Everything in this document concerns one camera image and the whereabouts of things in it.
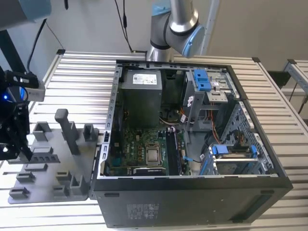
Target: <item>blue latch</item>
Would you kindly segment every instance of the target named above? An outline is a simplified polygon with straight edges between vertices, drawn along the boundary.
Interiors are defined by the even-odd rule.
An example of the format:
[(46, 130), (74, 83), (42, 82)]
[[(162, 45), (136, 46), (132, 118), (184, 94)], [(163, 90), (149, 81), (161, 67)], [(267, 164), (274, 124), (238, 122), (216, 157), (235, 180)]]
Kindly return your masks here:
[(213, 147), (212, 147), (212, 152), (213, 152), (213, 155), (216, 155), (216, 154), (217, 154), (216, 146), (213, 146)]
[(252, 152), (252, 157), (256, 158), (258, 156), (258, 150), (254, 145), (250, 146), (251, 152)]
[(211, 91), (212, 86), (205, 70), (195, 69), (193, 74), (197, 88), (200, 91)]
[(215, 145), (217, 148), (217, 153), (220, 154), (229, 154), (228, 148), (226, 145)]
[(205, 160), (205, 163), (204, 163), (204, 165), (203, 165), (203, 167), (201, 169), (200, 176), (203, 175), (206, 166), (207, 166), (207, 160)]

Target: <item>cable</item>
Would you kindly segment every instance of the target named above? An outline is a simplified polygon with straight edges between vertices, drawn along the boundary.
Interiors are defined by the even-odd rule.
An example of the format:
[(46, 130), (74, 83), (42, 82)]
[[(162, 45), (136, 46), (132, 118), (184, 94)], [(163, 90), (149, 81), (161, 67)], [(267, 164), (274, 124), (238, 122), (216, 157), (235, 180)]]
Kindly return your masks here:
[(183, 111), (183, 108), (181, 108), (180, 113), (182, 113), (184, 116), (186, 116), (185, 113), (184, 113), (184, 111)]
[(124, 38), (125, 38), (125, 40), (126, 40), (126, 42), (128, 44), (130, 52), (133, 53), (133, 49), (131, 48), (130, 43), (129, 43), (128, 39), (126, 38), (126, 35), (125, 35), (125, 32), (124, 32), (124, 28), (123, 28), (123, 24), (122, 24), (122, 19), (121, 19), (121, 15), (120, 15), (120, 10), (119, 10), (119, 6), (118, 6), (116, 0), (115, 0), (115, 5), (116, 5), (117, 14), (119, 15), (119, 19), (120, 19), (121, 28), (122, 28), (122, 32), (123, 32)]
[(123, 0), (123, 27), (124, 27), (124, 30), (125, 30), (127, 43), (129, 44), (128, 35), (127, 35), (127, 18), (126, 18), (126, 14), (125, 14), (125, 0)]
[(218, 137), (215, 125), (214, 125), (213, 111), (211, 111), (211, 120), (212, 120), (212, 131), (213, 131), (214, 138), (216, 139), (218, 144), (221, 144), (219, 141), (219, 137)]
[(62, 47), (62, 49), (64, 49), (64, 47), (62, 46), (60, 40), (58, 39), (58, 37), (56, 36), (56, 34), (53, 32), (53, 30), (49, 27), (48, 23), (46, 22), (46, 26), (48, 27), (48, 29), (52, 32), (53, 36), (56, 38), (56, 40), (58, 40), (60, 46)]
[(202, 161), (197, 161), (197, 160), (194, 160), (194, 159), (189, 158), (189, 157), (187, 157), (187, 156), (183, 156), (183, 159), (184, 159), (184, 160), (187, 160), (187, 161), (194, 161), (194, 162), (196, 162), (196, 163), (202, 163)]
[(299, 108), (298, 114), (300, 114), (302, 112), (304, 105), (305, 105), (305, 103), (302, 103), (302, 105)]
[(295, 86), (294, 86), (293, 91), (292, 91), (292, 93), (291, 93), (291, 96), (290, 96), (290, 98), (289, 98), (289, 102), (290, 102), (291, 99), (292, 99), (292, 96), (293, 96), (293, 93), (294, 93), (296, 87), (297, 87), (297, 82), (295, 83)]
[(175, 124), (175, 123), (166, 122), (166, 121), (164, 121), (161, 117), (159, 117), (159, 119), (160, 119), (164, 124), (167, 124), (167, 125), (178, 125), (178, 124), (179, 124), (179, 123)]
[(28, 59), (28, 62), (27, 62), (27, 72), (28, 72), (28, 73), (31, 72), (31, 71), (30, 71), (30, 62), (31, 62), (31, 59), (32, 59), (32, 56), (33, 56), (33, 53), (34, 53), (34, 49), (35, 49), (35, 47), (36, 47), (36, 45), (37, 45), (37, 42), (38, 42), (40, 33), (42, 32), (42, 29), (43, 29), (43, 27), (45, 26), (46, 21), (47, 21), (47, 18), (45, 18), (45, 19), (43, 20), (42, 24), (41, 24), (40, 27), (39, 27), (39, 31), (38, 31), (38, 33), (37, 33), (37, 35), (36, 35), (36, 37), (35, 37), (35, 40), (34, 40), (34, 43), (33, 43), (33, 47), (32, 47), (32, 51), (31, 51), (31, 53), (30, 53), (30, 56), (29, 56), (29, 59)]

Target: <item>label sticker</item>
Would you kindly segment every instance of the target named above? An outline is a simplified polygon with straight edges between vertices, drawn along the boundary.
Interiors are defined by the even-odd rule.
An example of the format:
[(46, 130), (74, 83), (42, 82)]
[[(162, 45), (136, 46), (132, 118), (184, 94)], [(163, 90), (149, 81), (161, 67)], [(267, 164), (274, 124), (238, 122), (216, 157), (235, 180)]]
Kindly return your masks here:
[(182, 115), (182, 117), (181, 117), (181, 122), (184, 123), (185, 120), (186, 120), (186, 115)]
[(130, 220), (157, 219), (159, 204), (128, 204), (127, 214)]
[(133, 84), (157, 85), (156, 75), (151, 74), (134, 74)]
[(217, 82), (211, 82), (213, 86), (219, 86), (219, 83)]

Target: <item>gray holder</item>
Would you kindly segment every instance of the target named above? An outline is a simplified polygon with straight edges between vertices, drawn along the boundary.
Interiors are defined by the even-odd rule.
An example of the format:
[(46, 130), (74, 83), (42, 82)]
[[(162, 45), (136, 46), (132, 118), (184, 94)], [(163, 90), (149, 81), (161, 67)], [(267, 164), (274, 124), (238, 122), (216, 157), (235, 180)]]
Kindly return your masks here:
[(56, 113), (62, 129), (50, 129), (47, 122), (35, 126), (33, 157), (16, 176), (10, 204), (82, 201), (89, 197), (99, 131), (92, 124), (76, 129), (67, 115), (67, 110)]

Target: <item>gray wall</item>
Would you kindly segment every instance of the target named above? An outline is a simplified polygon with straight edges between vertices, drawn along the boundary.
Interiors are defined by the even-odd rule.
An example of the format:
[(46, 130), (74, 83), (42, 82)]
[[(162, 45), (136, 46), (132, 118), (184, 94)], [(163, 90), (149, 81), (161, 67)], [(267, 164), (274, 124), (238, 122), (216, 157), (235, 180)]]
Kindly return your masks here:
[(258, 57), (268, 70), (308, 60), (307, 0), (220, 0), (207, 55)]
[[(120, 13), (123, 1), (117, 0)], [(51, 0), (52, 13), (47, 22), (64, 48), (70, 51), (128, 53), (113, 0), (69, 0), (68, 11), (63, 0)], [(128, 38), (134, 50), (147, 50), (150, 44), (151, 5), (155, 0), (127, 0)], [(200, 22), (206, 24), (210, 0), (194, 0)], [(28, 59), (41, 21), (9, 29), (24, 64)], [(56, 51), (57, 40), (44, 27), (33, 55), (30, 69), (43, 78)]]

